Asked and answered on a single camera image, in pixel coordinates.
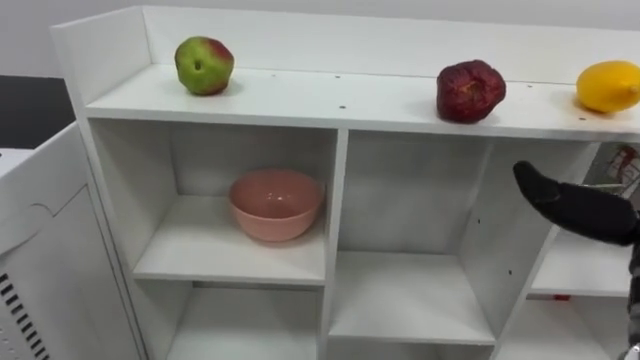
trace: white appliance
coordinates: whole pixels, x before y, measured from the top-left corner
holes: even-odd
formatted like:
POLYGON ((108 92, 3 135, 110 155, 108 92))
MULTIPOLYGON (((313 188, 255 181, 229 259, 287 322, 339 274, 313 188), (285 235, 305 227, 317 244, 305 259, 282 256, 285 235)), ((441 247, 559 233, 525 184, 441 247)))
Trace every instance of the white appliance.
POLYGON ((0 153, 0 359, 140 359, 77 126, 0 153))

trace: white cabinet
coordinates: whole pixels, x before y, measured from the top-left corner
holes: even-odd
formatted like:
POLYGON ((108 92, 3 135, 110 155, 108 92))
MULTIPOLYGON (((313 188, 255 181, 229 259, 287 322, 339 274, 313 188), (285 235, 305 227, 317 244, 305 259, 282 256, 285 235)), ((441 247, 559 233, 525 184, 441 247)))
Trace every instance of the white cabinet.
POLYGON ((596 301, 624 326, 615 299, 527 300, 624 296, 626 254, 555 240, 512 166, 579 182, 599 142, 640 141, 639 108, 605 119, 568 85, 607 54, 640 61, 620 46, 637 33, 167 7, 52 32, 151 359, 562 360, 624 347, 594 330, 613 324, 596 301), (219 96, 176 79, 173 51, 194 34, 236 55, 219 96), (503 73, 506 100, 477 125, 441 121, 434 77, 474 58, 503 73), (303 238, 267 246, 230 217, 230 184, 261 167, 325 186, 303 238))

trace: vent grille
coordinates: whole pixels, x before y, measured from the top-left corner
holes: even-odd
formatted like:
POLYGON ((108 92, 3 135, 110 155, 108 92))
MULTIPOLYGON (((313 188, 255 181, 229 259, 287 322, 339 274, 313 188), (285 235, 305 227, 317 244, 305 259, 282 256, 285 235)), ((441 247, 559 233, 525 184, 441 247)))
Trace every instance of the vent grille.
POLYGON ((47 349, 36 331, 36 327, 31 320, 31 317, 24 309, 20 297, 15 291, 15 288, 9 276, 5 273, 0 275, 0 298, 7 305, 7 308, 13 315, 13 318, 18 325, 22 335, 27 341, 27 345, 31 348, 31 352, 36 360, 50 360, 47 349))

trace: apple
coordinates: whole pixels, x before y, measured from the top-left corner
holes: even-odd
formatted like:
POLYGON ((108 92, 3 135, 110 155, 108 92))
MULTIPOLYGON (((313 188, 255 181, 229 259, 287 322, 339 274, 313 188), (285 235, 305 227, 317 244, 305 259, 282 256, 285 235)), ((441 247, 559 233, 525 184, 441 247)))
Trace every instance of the apple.
POLYGON ((229 85, 234 58, 220 41, 194 36, 183 41, 174 56, 178 79, 195 95, 215 95, 229 85))
POLYGON ((482 60, 444 68, 437 83, 438 114, 459 124, 474 124, 486 118, 507 94, 502 75, 482 60))

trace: white wall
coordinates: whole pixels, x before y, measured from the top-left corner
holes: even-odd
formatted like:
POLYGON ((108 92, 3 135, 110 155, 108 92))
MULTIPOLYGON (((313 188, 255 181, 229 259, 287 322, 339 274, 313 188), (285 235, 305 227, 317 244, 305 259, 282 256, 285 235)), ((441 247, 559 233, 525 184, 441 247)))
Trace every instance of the white wall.
POLYGON ((639 0, 0 0, 0 75, 59 77, 50 25, 139 4, 640 31, 639 0))

